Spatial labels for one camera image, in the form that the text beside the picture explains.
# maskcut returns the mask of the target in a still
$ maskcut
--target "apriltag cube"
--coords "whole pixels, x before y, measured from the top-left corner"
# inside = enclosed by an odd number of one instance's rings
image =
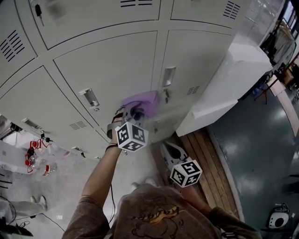
[[[126,122],[121,127],[116,127],[115,130],[119,148],[135,152],[148,143],[149,132],[130,122]]]
[[[187,158],[188,162],[176,164],[172,167],[170,178],[181,188],[198,182],[202,170],[196,160]]]

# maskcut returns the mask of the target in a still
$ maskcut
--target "floor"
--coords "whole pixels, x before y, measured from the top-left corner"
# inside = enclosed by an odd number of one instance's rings
[[[94,160],[72,155],[57,163],[58,171],[55,175],[50,174],[46,177],[34,174],[22,176],[18,173],[9,175],[14,183],[9,186],[9,189],[0,192],[11,201],[29,201],[31,195],[37,199],[44,195],[49,207],[45,214],[66,229],[80,198],[83,186],[97,163]],[[115,204],[118,204],[123,195],[130,193],[131,183],[142,183],[146,177],[158,180],[155,163],[148,154],[147,148],[141,149],[135,154],[121,154],[112,182]],[[104,214],[109,219],[111,213],[112,200],[109,194],[104,205]],[[59,227],[43,215],[39,215],[34,219],[19,220],[18,224],[22,221],[30,221],[26,228],[35,238],[61,238],[63,234]]]
[[[298,194],[288,194],[287,185],[299,174],[299,141],[278,99],[268,92],[253,100],[249,95],[210,126],[226,157],[240,196],[246,223],[265,228],[276,203],[286,203],[298,223]]]

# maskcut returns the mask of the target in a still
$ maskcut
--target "water bottle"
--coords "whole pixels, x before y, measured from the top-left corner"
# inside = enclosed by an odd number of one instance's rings
[[[31,167],[34,173],[41,176],[48,176],[57,171],[57,164],[55,162],[49,162],[43,157],[33,155],[25,161],[28,167]]]

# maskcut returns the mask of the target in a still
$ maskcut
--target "wooden floor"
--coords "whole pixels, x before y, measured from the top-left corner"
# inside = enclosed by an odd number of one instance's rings
[[[235,200],[223,170],[222,164],[210,140],[206,129],[201,129],[182,137],[172,136],[166,141],[176,143],[187,154],[197,160],[203,170],[198,185],[198,194],[211,206],[221,207],[239,218]],[[160,143],[152,145],[152,154],[165,185],[170,185],[168,169],[160,153]]]

